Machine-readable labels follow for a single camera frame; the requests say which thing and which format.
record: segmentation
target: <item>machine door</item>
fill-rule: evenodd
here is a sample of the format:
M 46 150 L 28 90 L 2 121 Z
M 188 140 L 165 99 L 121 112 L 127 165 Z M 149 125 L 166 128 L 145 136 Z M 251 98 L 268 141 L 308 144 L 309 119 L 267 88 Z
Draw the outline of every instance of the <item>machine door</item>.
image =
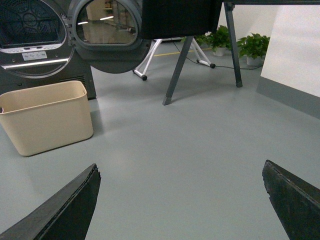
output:
M 138 0 L 72 0 L 66 25 L 69 44 L 94 68 L 107 73 L 135 69 L 151 41 L 139 36 L 142 8 Z

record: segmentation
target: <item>epoxy floor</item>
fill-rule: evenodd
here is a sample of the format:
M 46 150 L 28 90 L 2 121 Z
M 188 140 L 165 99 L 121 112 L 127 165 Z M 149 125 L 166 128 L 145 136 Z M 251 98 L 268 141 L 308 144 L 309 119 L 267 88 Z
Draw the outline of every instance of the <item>epoxy floor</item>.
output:
M 289 239 L 262 169 L 269 159 L 320 188 L 320 120 L 256 93 L 261 68 L 241 70 L 236 88 L 233 69 L 189 60 L 163 106 L 176 51 L 160 46 L 147 81 L 93 69 L 88 140 L 23 157 L 0 127 L 0 232 L 96 163 L 87 240 Z M 205 53 L 232 66 L 230 53 Z

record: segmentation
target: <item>gray baseboard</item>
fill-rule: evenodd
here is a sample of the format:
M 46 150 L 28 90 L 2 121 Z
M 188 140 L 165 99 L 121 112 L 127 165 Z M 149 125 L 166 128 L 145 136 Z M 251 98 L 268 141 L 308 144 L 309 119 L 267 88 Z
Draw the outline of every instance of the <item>gray baseboard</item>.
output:
M 320 97 L 261 77 L 257 93 L 320 119 Z

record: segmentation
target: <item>beige plastic bin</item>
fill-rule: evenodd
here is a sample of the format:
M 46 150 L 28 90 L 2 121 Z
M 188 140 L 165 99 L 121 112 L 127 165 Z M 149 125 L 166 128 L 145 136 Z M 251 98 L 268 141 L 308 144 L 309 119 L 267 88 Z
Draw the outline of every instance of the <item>beige plastic bin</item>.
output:
M 0 95 L 0 123 L 23 156 L 79 142 L 94 133 L 87 91 L 80 81 Z

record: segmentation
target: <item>dryer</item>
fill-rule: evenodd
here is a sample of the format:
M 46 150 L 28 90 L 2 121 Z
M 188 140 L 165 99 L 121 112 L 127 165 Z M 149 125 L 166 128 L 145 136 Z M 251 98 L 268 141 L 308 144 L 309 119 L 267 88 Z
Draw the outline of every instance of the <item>dryer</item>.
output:
M 124 73 L 147 55 L 137 0 L 4 0 L 0 5 L 0 94 L 79 80 L 96 91 L 91 67 Z

